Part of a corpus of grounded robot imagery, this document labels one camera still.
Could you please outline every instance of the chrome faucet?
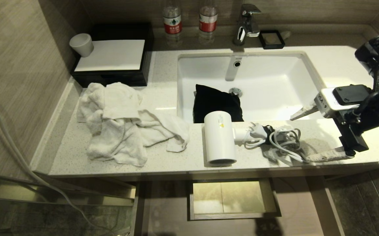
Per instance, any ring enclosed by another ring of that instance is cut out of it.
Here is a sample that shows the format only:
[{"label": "chrome faucet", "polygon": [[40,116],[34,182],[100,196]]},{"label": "chrome faucet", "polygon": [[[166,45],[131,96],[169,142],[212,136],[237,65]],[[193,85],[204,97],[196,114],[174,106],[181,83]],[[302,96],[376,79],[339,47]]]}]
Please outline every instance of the chrome faucet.
[{"label": "chrome faucet", "polygon": [[261,10],[254,4],[242,4],[238,19],[237,33],[233,39],[234,45],[243,45],[245,43],[245,37],[258,37],[260,35],[260,30],[252,18],[253,14],[259,13],[261,13]]}]

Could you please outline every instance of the white countertop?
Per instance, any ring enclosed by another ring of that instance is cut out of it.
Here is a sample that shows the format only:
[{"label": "white countertop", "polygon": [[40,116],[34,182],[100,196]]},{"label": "white countertop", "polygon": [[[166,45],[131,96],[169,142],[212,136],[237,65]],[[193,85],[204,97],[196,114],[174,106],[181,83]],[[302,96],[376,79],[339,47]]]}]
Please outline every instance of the white countertop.
[{"label": "white countertop", "polygon": [[[372,78],[354,57],[355,48],[350,46],[298,46],[284,47],[278,52],[303,52],[309,57],[316,71],[326,87],[345,86],[350,84],[364,84],[372,86]],[[270,50],[262,48],[246,48],[247,54],[270,53]],[[209,50],[182,50],[154,52],[150,66],[149,83],[147,87],[137,88],[143,94],[142,106],[156,109],[169,114],[176,114],[177,107],[177,66],[178,58],[188,54],[233,53],[230,49]],[[274,163],[263,157],[261,149],[247,150],[244,147],[236,147],[238,161],[229,167],[208,167],[204,161],[202,124],[191,124],[190,142],[185,151],[173,153],[166,151],[166,142],[147,148],[148,160],[143,167],[117,164],[114,160],[101,162],[90,160],[86,155],[86,147],[91,137],[89,130],[83,123],[76,121],[75,110],[69,119],[68,126],[62,140],[58,145],[47,144],[47,150],[56,153],[50,168],[47,168],[49,176],[120,176],[120,175],[144,175],[160,173],[197,173],[237,171],[263,168],[300,168],[306,166],[318,167],[322,165],[344,165],[379,163],[379,127],[363,134],[369,146],[368,151],[358,152],[356,157],[350,160],[341,160],[330,163]],[[298,120],[298,121],[254,121],[261,125],[279,127],[289,124],[298,127],[302,131],[301,140],[312,146],[316,151],[326,151],[341,146],[338,139],[340,133],[332,119]],[[247,127],[249,122],[236,122],[236,128]],[[42,162],[42,157],[34,160]]]}]

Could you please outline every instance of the black soap dish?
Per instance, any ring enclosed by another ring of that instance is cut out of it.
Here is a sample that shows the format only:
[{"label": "black soap dish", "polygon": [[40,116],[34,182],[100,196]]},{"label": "black soap dish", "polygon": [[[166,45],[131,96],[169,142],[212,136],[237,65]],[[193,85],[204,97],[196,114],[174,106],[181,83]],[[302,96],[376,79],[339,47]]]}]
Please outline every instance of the black soap dish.
[{"label": "black soap dish", "polygon": [[263,30],[259,38],[264,49],[282,49],[285,45],[278,30]]}]

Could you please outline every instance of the red bottle label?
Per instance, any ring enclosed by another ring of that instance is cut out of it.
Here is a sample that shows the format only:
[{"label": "red bottle label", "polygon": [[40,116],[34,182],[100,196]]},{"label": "red bottle label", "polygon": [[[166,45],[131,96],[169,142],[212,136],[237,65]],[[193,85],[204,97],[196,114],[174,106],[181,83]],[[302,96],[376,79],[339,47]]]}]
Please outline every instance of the red bottle label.
[{"label": "red bottle label", "polygon": [[200,30],[204,32],[215,31],[217,25],[217,15],[206,16],[200,14]]},{"label": "red bottle label", "polygon": [[163,18],[164,31],[168,34],[180,33],[182,31],[182,21],[180,15],[175,18]]}]

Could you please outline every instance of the white sink basin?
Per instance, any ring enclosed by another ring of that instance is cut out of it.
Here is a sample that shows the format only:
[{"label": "white sink basin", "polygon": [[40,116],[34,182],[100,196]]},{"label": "white sink basin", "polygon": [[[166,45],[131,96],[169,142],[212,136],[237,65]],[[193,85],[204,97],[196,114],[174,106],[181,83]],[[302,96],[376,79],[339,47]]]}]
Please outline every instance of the white sink basin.
[{"label": "white sink basin", "polygon": [[[182,56],[178,61],[178,115],[191,123],[196,84],[225,92],[242,90],[244,121],[289,120],[322,88],[321,79],[302,53]],[[302,119],[320,118],[316,112]]]}]

